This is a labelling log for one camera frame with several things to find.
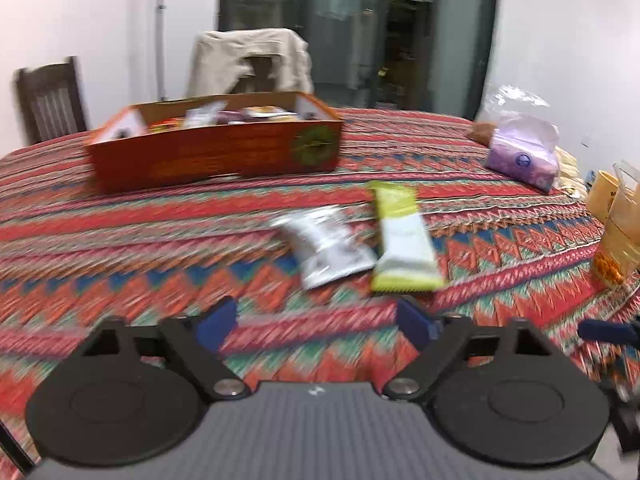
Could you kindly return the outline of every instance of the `brown object behind tissue pack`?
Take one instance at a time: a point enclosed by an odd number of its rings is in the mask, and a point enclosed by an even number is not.
[[[479,142],[483,146],[489,146],[495,128],[496,125],[494,123],[474,123],[471,131],[466,134],[466,136],[475,142]]]

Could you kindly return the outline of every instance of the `blue round logo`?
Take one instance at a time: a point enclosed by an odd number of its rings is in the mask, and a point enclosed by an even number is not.
[[[521,153],[516,157],[516,164],[521,168],[526,168],[529,164],[531,164],[531,157],[526,153]]]

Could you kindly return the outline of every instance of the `yellow-green wrapper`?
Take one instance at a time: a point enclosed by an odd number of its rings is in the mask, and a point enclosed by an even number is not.
[[[445,285],[413,187],[371,182],[383,254],[371,281],[374,292],[421,292]]]

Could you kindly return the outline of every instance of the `purple tissue package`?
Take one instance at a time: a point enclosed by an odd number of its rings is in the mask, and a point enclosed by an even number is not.
[[[558,130],[536,117],[511,113],[497,125],[485,166],[549,192],[558,174]]]

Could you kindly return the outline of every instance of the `metal screw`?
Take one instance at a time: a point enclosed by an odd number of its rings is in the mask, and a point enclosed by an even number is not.
[[[386,387],[396,395],[411,395],[420,389],[420,384],[409,377],[398,377],[390,380]]]
[[[244,392],[244,383],[238,379],[220,379],[213,385],[213,391],[225,397],[235,397]]]

